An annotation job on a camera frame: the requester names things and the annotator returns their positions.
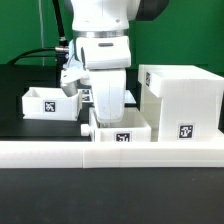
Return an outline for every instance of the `black table surface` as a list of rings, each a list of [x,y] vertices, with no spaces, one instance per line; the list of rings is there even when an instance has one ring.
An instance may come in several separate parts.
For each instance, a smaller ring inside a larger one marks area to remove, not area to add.
[[[22,119],[21,96],[54,87],[53,67],[1,65],[0,77],[0,140],[79,139],[74,122]],[[223,224],[223,210],[223,168],[0,170],[2,224]]]
[[[89,140],[81,136],[80,120],[23,119],[22,96],[29,87],[55,87],[55,74],[56,69],[53,66],[0,65],[0,140]],[[87,108],[81,111],[80,116],[85,117],[85,114],[88,114]]]

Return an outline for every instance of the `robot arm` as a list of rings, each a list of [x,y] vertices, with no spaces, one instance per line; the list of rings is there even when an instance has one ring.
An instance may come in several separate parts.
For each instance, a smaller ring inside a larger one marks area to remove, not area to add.
[[[126,72],[131,65],[128,20],[135,19],[141,0],[65,0],[73,11],[76,55],[82,63],[62,72],[67,96],[77,93],[76,81],[89,78],[97,120],[108,124],[123,116]]]

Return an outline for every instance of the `white cardboard box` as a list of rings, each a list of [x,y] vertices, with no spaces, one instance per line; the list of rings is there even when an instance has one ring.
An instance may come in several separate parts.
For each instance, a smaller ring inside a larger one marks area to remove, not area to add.
[[[62,89],[30,87],[22,97],[24,119],[76,121],[82,93],[67,97]]]
[[[141,112],[158,132],[158,141],[216,137],[224,78],[194,66],[142,65],[139,81]]]

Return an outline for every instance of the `green backdrop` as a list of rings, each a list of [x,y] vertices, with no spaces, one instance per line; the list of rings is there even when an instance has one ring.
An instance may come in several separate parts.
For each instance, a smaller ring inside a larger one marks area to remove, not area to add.
[[[2,0],[0,7],[0,64],[28,50],[41,47],[38,0]],[[42,0],[44,45],[58,44],[51,0]],[[60,0],[65,32],[72,38],[70,15]],[[192,64],[224,74],[223,0],[170,0],[152,22],[130,22],[132,67],[139,64]],[[40,64],[24,59],[20,64]],[[53,65],[54,59],[46,59]]]

